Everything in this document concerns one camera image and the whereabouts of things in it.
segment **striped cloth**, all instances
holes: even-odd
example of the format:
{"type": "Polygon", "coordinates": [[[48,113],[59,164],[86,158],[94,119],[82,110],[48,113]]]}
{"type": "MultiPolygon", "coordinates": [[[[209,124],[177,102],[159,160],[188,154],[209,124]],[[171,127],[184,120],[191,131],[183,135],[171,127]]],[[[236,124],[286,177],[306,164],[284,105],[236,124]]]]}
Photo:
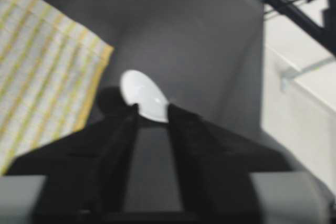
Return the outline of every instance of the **striped cloth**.
{"type": "Polygon", "coordinates": [[[84,126],[112,50],[42,0],[0,0],[0,174],[84,126]]]}

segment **white object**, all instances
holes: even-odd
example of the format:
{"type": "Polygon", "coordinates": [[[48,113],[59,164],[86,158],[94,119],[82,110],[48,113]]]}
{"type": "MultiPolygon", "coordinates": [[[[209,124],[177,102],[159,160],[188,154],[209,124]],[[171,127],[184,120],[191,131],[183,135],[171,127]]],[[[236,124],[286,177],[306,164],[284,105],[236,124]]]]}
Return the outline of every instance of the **white object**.
{"type": "Polygon", "coordinates": [[[306,172],[251,173],[265,224],[329,223],[328,206],[306,172]]]}
{"type": "Polygon", "coordinates": [[[121,95],[128,105],[139,104],[139,114],[152,121],[167,123],[168,100],[144,73],[125,71],[120,79],[121,95]]]}
{"type": "Polygon", "coordinates": [[[30,223],[45,180],[42,175],[0,177],[0,223],[30,223]]]}

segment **gray surface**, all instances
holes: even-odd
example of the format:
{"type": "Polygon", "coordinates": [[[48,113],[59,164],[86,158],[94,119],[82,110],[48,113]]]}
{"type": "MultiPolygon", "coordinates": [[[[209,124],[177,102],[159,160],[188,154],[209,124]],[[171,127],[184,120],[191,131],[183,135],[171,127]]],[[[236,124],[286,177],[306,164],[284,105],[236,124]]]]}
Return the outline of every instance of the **gray surface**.
{"type": "Polygon", "coordinates": [[[27,224],[45,176],[0,177],[0,223],[27,224]]]}
{"type": "Polygon", "coordinates": [[[329,223],[325,201],[305,172],[251,173],[265,224],[329,223]]]}
{"type": "Polygon", "coordinates": [[[155,2],[123,32],[101,85],[117,85],[127,69],[143,71],[176,105],[256,137],[263,21],[261,4],[249,1],[155,2]]]}
{"type": "Polygon", "coordinates": [[[140,129],[124,202],[125,212],[181,211],[167,129],[140,129]]]}

